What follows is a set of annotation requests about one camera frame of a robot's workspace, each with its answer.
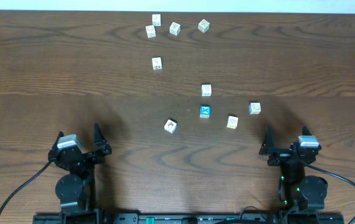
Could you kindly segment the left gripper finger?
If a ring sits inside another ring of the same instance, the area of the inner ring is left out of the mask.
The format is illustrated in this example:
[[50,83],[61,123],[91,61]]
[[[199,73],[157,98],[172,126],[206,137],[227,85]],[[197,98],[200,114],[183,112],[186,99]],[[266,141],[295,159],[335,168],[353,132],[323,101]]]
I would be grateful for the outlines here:
[[94,125],[94,145],[98,148],[102,155],[106,156],[112,153],[112,148],[102,135],[98,123],[95,123]]
[[58,136],[57,136],[57,138],[56,138],[56,140],[55,140],[55,142],[54,142],[54,144],[53,144],[53,146],[51,148],[52,152],[55,152],[58,149],[57,144],[58,144],[58,141],[60,140],[61,137],[64,137],[64,133],[62,131],[60,131],[58,133]]

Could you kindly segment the blue-sided smiley wooden block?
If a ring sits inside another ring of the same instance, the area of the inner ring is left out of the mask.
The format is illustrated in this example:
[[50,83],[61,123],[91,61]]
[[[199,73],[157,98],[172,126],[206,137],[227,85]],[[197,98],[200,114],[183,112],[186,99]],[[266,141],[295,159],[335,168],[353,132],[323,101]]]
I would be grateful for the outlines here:
[[249,103],[249,114],[259,114],[261,112],[261,105],[258,102]]

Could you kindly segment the yellow-sided wooden block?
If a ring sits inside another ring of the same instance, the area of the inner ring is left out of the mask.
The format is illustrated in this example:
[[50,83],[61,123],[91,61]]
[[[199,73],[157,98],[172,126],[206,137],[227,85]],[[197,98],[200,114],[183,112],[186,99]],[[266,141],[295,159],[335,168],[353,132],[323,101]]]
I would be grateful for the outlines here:
[[227,128],[236,129],[238,124],[238,117],[228,116]]

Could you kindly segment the blue X wooden block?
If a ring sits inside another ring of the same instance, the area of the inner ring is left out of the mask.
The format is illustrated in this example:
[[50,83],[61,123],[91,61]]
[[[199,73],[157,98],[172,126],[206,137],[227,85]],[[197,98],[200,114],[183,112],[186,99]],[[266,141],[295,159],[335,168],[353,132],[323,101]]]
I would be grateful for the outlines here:
[[200,106],[200,117],[201,118],[209,118],[211,115],[211,107],[202,105]]

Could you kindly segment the wooden block mid table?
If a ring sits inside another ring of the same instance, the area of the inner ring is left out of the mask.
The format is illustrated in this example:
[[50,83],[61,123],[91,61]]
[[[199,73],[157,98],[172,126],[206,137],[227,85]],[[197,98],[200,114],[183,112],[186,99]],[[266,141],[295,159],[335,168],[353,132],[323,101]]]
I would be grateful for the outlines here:
[[211,96],[212,95],[212,86],[210,84],[204,84],[201,86],[201,95],[202,96]]

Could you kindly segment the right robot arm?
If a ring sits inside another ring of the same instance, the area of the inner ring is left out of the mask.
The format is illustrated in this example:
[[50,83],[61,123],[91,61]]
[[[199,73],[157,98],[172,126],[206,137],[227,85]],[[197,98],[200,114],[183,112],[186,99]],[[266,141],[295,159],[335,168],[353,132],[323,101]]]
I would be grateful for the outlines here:
[[317,216],[325,208],[327,181],[305,174],[305,166],[316,161],[320,150],[317,138],[305,126],[298,140],[288,148],[276,147],[272,128],[267,127],[259,154],[269,157],[268,166],[277,166],[281,170],[279,199],[287,206],[286,211],[280,212],[281,223],[297,222],[300,215]]

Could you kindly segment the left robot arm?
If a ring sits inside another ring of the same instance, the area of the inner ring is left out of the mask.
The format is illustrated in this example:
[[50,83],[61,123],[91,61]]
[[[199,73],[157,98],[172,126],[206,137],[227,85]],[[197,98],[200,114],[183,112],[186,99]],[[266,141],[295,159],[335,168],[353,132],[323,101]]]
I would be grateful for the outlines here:
[[97,150],[83,152],[77,135],[60,132],[48,153],[48,161],[68,171],[57,182],[55,194],[60,200],[62,223],[103,223],[103,211],[96,201],[95,166],[105,162],[111,146],[94,125],[94,145]]

